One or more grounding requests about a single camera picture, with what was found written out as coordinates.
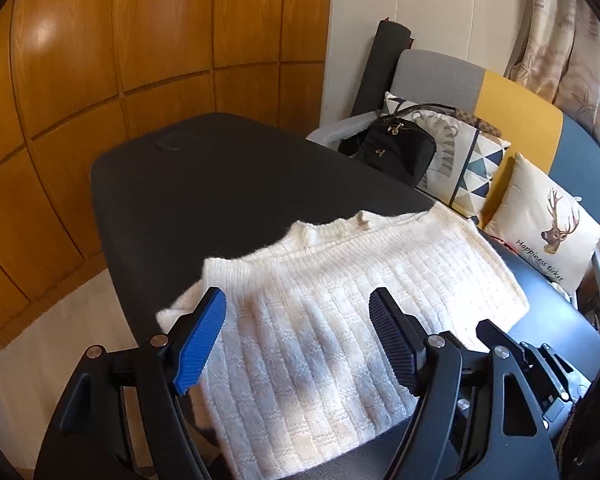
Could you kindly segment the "white knitted sweater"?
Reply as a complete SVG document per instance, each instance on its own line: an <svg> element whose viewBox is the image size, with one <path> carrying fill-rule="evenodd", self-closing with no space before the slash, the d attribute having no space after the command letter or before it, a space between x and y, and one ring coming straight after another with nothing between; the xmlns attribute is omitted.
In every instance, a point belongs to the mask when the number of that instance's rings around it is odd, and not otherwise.
<svg viewBox="0 0 600 480"><path fill-rule="evenodd" d="M281 479L347 453L400 424L414 396L396 381L370 315L388 289L427 333L471 350L482 320L509 330L529 310L503 259L442 205L384 217L360 211L237 259L209 258L200 280L159 312L168 330L216 287L226 317L190 392L237 479Z"/></svg>

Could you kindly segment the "deer print cushion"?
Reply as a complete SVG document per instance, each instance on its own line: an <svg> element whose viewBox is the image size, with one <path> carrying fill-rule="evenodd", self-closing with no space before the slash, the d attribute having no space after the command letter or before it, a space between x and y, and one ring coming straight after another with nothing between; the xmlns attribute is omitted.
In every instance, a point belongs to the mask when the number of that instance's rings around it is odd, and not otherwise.
<svg viewBox="0 0 600 480"><path fill-rule="evenodd" d="M559 184L515 156L500 206L484 232L572 295L600 241L600 224Z"/></svg>

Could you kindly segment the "multicolour sofa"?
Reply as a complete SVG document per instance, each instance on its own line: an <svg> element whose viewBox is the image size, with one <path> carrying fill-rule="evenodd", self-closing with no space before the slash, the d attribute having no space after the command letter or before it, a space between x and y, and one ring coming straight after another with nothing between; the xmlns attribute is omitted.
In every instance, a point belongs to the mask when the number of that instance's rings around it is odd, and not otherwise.
<svg viewBox="0 0 600 480"><path fill-rule="evenodd" d="M481 220L476 223L483 231L500 206L517 154L524 156L559 184L600 224L600 144L554 105L490 70L459 58L422 50L402 52L389 92L417 104L438 103L460 108L490 122L501 130L502 138L510 142L493 179ZM335 125L319 128L309 138L338 150L342 139L363 131L378 116L384 115L382 110L376 110L354 116ZM440 207L448 208L450 217L455 220L473 222L436 198L431 198ZM505 242L491 237L511 250L519 260L528 263ZM566 294L569 300L577 299L577 290L569 295L531 267L533 276L547 281L558 292ZM588 271L595 273L600 285L598 244Z"/></svg>

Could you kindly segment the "triangle pattern cushion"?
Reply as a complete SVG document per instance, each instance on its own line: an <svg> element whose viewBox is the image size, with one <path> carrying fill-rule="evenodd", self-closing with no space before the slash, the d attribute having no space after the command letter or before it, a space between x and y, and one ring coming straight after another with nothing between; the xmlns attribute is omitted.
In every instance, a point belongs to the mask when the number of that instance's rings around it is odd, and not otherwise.
<svg viewBox="0 0 600 480"><path fill-rule="evenodd" d="M510 142L498 128L457 107L417 104L387 91L385 115L414 122L436 141L436 154L417 187L479 223Z"/></svg>

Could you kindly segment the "black handbag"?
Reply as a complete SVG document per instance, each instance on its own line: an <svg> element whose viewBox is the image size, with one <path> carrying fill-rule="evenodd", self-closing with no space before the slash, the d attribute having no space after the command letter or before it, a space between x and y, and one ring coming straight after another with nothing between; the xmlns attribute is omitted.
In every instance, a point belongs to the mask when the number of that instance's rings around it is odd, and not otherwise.
<svg viewBox="0 0 600 480"><path fill-rule="evenodd" d="M501 130L490 122L460 108L424 103L398 106L392 113L378 116L363 131L342 139L338 152L414 188L437 153L434 137L414 120L406 118L422 112L456 119L496 138L502 136Z"/></svg>

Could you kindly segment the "patterned beige curtain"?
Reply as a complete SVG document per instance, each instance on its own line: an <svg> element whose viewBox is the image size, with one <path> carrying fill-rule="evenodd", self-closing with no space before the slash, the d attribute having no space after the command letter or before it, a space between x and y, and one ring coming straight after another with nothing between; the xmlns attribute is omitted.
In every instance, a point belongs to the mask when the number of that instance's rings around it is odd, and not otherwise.
<svg viewBox="0 0 600 480"><path fill-rule="evenodd" d="M506 76L600 144L600 20L585 0L528 0Z"/></svg>

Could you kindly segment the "black rolled mat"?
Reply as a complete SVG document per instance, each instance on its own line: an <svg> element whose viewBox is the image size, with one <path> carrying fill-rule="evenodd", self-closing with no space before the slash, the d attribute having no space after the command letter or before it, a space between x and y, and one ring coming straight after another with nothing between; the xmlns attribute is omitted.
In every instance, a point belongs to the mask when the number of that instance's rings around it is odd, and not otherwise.
<svg viewBox="0 0 600 480"><path fill-rule="evenodd" d="M404 50L411 49L412 32L404 25L382 20L367 57L351 115L358 116L381 108L385 92L391 87L396 66Z"/></svg>

